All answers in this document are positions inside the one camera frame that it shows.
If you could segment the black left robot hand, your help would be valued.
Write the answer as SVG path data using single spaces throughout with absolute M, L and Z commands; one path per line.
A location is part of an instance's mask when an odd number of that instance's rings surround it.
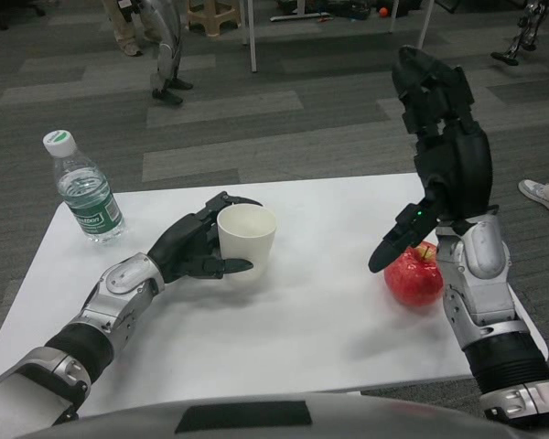
M 221 257 L 218 215 L 229 206 L 239 204 L 257 206 L 259 203 L 222 191 L 208 200 L 203 209 L 185 215 L 160 236 L 147 256 L 167 284 L 186 276 L 221 279 L 226 274 L 243 273 L 253 268 L 246 259 Z

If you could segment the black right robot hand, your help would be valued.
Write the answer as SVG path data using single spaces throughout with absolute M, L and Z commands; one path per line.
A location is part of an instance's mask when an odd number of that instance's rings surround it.
M 471 107 L 465 72 L 413 46 L 402 46 L 392 69 L 407 133 L 416 137 L 414 166 L 425 195 L 396 217 L 368 262 L 378 273 L 444 221 L 487 213 L 493 181 L 490 143 Z

